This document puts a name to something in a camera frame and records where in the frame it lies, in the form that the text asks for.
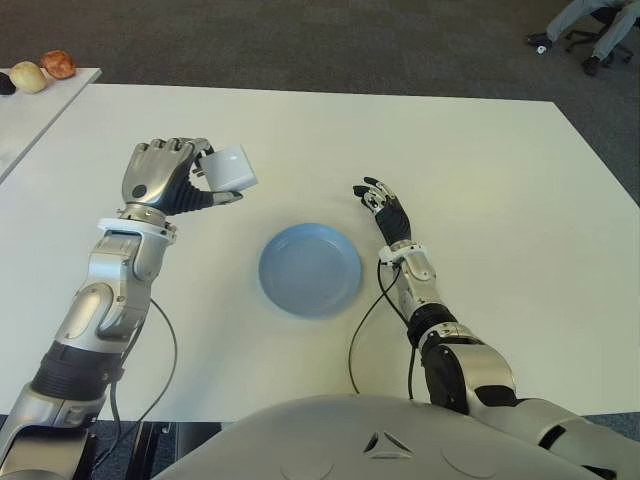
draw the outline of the gray carpet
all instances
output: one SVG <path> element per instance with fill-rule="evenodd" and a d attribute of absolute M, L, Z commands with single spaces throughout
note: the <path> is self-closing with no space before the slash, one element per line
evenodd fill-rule
<path fill-rule="evenodd" d="M 640 202 L 638 54 L 596 78 L 560 41 L 565 0 L 2 0 L 0 65 L 62 48 L 107 83 L 550 100 Z M 589 30 L 599 24 L 580 22 Z"/>

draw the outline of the white table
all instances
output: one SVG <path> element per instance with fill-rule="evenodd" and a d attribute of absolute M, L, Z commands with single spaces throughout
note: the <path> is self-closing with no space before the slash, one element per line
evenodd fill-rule
<path fill-rule="evenodd" d="M 91 85 L 0 185 L 0 411 L 82 283 L 98 218 L 121 206 L 134 145 L 171 136 L 242 143 L 260 184 L 173 219 L 178 242 L 153 293 L 180 360 L 150 418 L 233 421 L 351 391 L 347 347 L 377 296 L 382 245 L 351 193 L 364 175 L 400 195 L 443 298 L 504 354 L 520 396 L 579 414 L 640 410 L 639 211 L 552 103 Z M 339 229 L 361 255 L 362 286 L 335 317 L 295 318 L 259 287 L 262 248 L 301 222 Z M 398 319 L 378 308 L 355 352 L 361 390 L 405 396 L 408 360 Z M 123 418 L 145 409 L 170 363 L 152 312 L 118 389 Z M 424 398 L 423 378 L 416 369 Z"/>
<path fill-rule="evenodd" d="M 0 182 L 40 136 L 89 83 L 100 76 L 99 68 L 78 68 L 66 80 L 56 80 L 42 69 L 47 88 L 28 94 L 20 90 L 0 95 Z"/>

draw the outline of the wire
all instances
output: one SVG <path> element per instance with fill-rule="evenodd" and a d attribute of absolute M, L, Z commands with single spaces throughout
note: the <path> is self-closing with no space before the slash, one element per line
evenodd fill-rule
<path fill-rule="evenodd" d="M 380 261 L 378 260 L 378 267 L 377 267 L 377 271 L 378 271 L 378 278 L 380 277 Z M 365 320 L 367 319 L 367 317 L 369 316 L 369 314 L 373 311 L 374 308 L 376 308 L 376 305 L 378 305 L 378 303 L 380 303 L 380 300 L 382 300 L 384 298 L 384 295 L 391 290 L 391 287 L 393 287 L 396 283 L 396 281 L 398 280 L 398 277 L 400 276 L 400 270 L 398 269 L 398 271 L 396 272 L 395 277 L 393 278 L 393 282 L 391 282 L 391 284 L 382 290 L 382 293 L 380 294 L 380 296 L 378 296 L 378 298 L 375 300 L 375 302 L 373 302 L 373 304 L 369 307 L 369 310 L 367 310 L 367 313 L 364 314 L 364 317 L 362 317 L 362 320 L 360 320 L 360 323 L 358 324 L 358 327 L 356 328 L 356 331 L 353 332 L 353 336 L 351 337 L 351 342 L 349 343 L 349 356 L 348 356 L 348 361 L 347 361 L 347 366 L 349 368 L 349 380 L 351 380 L 351 386 L 353 387 L 353 389 L 355 390 L 356 393 L 360 393 L 360 390 L 358 390 L 358 386 L 356 385 L 356 381 L 353 378 L 353 367 L 352 367 L 352 359 L 353 359 L 353 346 L 355 344 L 356 341 L 356 337 L 358 336 L 358 332 L 360 332 L 360 329 L 362 328 L 362 325 L 364 325 Z"/>
<path fill-rule="evenodd" d="M 400 320 L 402 320 L 402 323 L 404 323 L 404 325 L 406 327 L 408 327 L 409 326 L 409 322 L 407 322 L 407 320 L 404 318 L 404 315 L 402 315 L 402 312 L 400 311 L 400 309 L 398 309 L 398 307 L 396 307 L 396 304 L 393 303 L 393 301 L 391 301 L 391 298 L 389 297 L 389 295 L 385 291 L 384 287 L 382 286 L 382 277 L 380 276 L 380 265 L 381 265 L 381 263 L 378 260 L 378 286 L 380 287 L 380 291 L 382 292 L 384 298 L 387 300 L 389 305 L 391 305 L 391 308 L 393 308 L 395 310 L 395 312 L 398 314 L 398 317 L 400 317 Z"/>
<path fill-rule="evenodd" d="M 378 268 L 378 286 L 380 287 L 380 291 L 383 292 L 384 298 L 387 300 L 389 305 L 391 305 L 391 308 L 393 308 L 395 312 L 398 314 L 398 317 L 400 317 L 400 320 L 402 320 L 402 323 L 404 323 L 405 326 L 408 327 L 409 322 L 404 318 L 404 315 L 402 315 L 402 312 L 400 311 L 400 309 L 396 307 L 396 304 L 393 303 L 389 295 L 387 295 L 387 292 L 385 292 L 384 288 L 382 287 L 382 278 L 380 277 L 380 268 Z M 409 359 L 409 374 L 407 375 L 407 392 L 409 394 L 409 400 L 413 400 L 413 369 L 416 364 L 416 351 L 417 351 L 416 348 L 411 349 L 411 357 Z"/>
<path fill-rule="evenodd" d="M 145 417 L 149 414 L 149 412 L 151 410 L 153 410 L 153 408 L 158 404 L 158 402 L 160 402 L 160 400 L 162 399 L 162 397 L 164 396 L 165 392 L 168 390 L 169 385 L 171 385 L 171 381 L 173 380 L 173 376 L 176 372 L 176 366 L 178 365 L 178 340 L 176 338 L 176 332 L 173 329 L 173 325 L 171 324 L 171 320 L 169 320 L 169 317 L 167 316 L 167 314 L 164 312 L 164 310 L 162 309 L 162 307 L 160 307 L 160 305 L 158 305 L 156 303 L 156 301 L 152 298 L 151 299 L 151 304 L 156 307 L 156 309 L 158 310 L 158 312 L 160 312 L 160 315 L 162 315 L 162 318 L 164 318 L 165 322 L 167 323 L 167 327 L 169 327 L 169 332 L 171 332 L 171 340 L 173 341 L 173 364 L 171 365 L 171 373 L 169 374 L 169 378 L 167 379 L 167 381 L 164 384 L 164 387 L 162 388 L 162 390 L 160 391 L 160 393 L 158 394 L 158 396 L 156 397 L 156 399 L 151 403 L 151 405 L 149 405 L 149 407 L 144 411 L 144 413 L 142 415 L 140 415 L 140 417 L 138 418 L 138 420 L 136 420 L 136 422 L 131 425 L 131 427 L 129 427 L 123 435 L 119 435 L 116 437 L 116 439 L 114 440 L 114 442 L 111 444 L 111 446 L 109 447 L 108 450 L 106 450 L 105 452 L 103 452 L 103 454 L 99 455 L 97 460 L 96 460 L 96 464 L 93 467 L 93 471 L 95 472 L 104 462 L 105 460 L 114 452 L 114 450 L 118 447 L 118 445 L 120 445 L 120 443 L 127 438 L 131 432 L 133 432 L 135 429 L 137 429 L 140 424 L 142 423 L 142 421 L 145 419 Z M 133 345 L 135 344 L 134 342 L 138 340 L 138 337 L 140 336 L 140 331 L 142 330 L 142 326 L 140 328 L 138 328 L 138 330 L 135 333 L 134 338 L 132 339 L 131 343 L 129 344 L 129 347 L 127 347 L 127 350 L 125 350 L 125 353 L 123 354 L 122 358 L 123 361 L 126 360 L 126 358 L 129 356 L 129 353 L 131 353 L 131 350 L 133 349 Z M 117 405 L 115 403 L 115 388 L 112 390 L 113 391 L 113 396 L 114 396 L 114 401 L 112 403 L 112 412 L 114 412 L 114 420 L 115 420 L 115 415 L 118 412 L 118 408 Z"/>
<path fill-rule="evenodd" d="M 127 345 L 127 348 L 122 354 L 122 358 L 120 359 L 120 368 L 122 368 L 122 366 L 124 365 L 124 362 L 127 360 L 127 357 L 133 350 L 133 347 L 135 347 L 136 343 L 138 342 L 138 338 L 140 338 L 140 334 L 142 333 L 143 327 L 144 327 L 144 323 L 142 323 L 134 332 L 131 342 L 129 342 L 129 345 Z M 96 459 L 95 467 L 100 465 L 106 457 L 111 455 L 111 452 L 113 452 L 113 450 L 116 448 L 116 446 L 118 445 L 118 442 L 120 441 L 120 437 L 122 436 L 122 421 L 120 420 L 120 412 L 118 411 L 118 402 L 116 401 L 116 385 L 118 384 L 118 381 L 119 379 L 116 380 L 115 382 L 112 382 L 109 385 L 109 406 L 111 407 L 111 415 L 113 415 L 113 420 L 114 422 L 116 422 L 116 434 L 113 437 L 113 441 L 111 442 L 111 445 L 109 445 L 109 447 L 105 451 L 103 451 L 100 455 L 98 455 Z"/>
<path fill-rule="evenodd" d="M 409 375 L 407 375 L 407 391 L 409 400 L 413 400 L 413 367 L 416 364 L 416 347 L 411 349 L 411 359 L 409 360 Z"/>

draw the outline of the black shoe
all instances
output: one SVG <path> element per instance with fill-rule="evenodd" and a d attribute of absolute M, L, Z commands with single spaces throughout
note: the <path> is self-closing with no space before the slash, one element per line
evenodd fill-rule
<path fill-rule="evenodd" d="M 589 57 L 584 62 L 582 62 L 582 69 L 584 73 L 593 77 L 596 73 L 598 73 L 598 69 L 602 62 L 598 57 Z"/>
<path fill-rule="evenodd" d="M 532 47 L 545 47 L 547 50 L 553 46 L 553 42 L 549 40 L 546 33 L 532 33 L 525 37 L 525 41 Z"/>

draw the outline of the office chair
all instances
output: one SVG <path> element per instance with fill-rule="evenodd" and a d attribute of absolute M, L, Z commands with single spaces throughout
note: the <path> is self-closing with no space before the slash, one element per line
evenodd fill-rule
<path fill-rule="evenodd" d="M 573 50 L 573 47 L 575 47 L 576 45 L 596 43 L 598 40 L 600 40 L 600 38 L 605 33 L 607 33 L 607 30 L 609 30 L 609 28 L 611 27 L 611 24 L 613 23 L 619 11 L 619 8 L 602 7 L 593 12 L 591 16 L 598 20 L 600 23 L 604 24 L 604 26 L 597 33 L 585 32 L 584 30 L 571 30 L 565 37 L 567 40 L 571 40 L 574 35 L 580 35 L 586 38 L 584 40 L 577 40 L 569 44 L 569 46 L 567 47 L 567 52 L 571 52 Z M 640 18 L 636 20 L 635 27 L 640 28 Z M 631 61 L 631 58 L 633 57 L 633 52 L 631 50 L 629 50 L 621 43 L 615 46 L 614 51 L 616 49 L 625 54 L 625 57 L 622 59 L 624 63 L 629 63 Z M 611 54 L 604 60 L 604 66 L 610 66 L 611 62 L 613 62 L 613 52 L 611 52 Z"/>

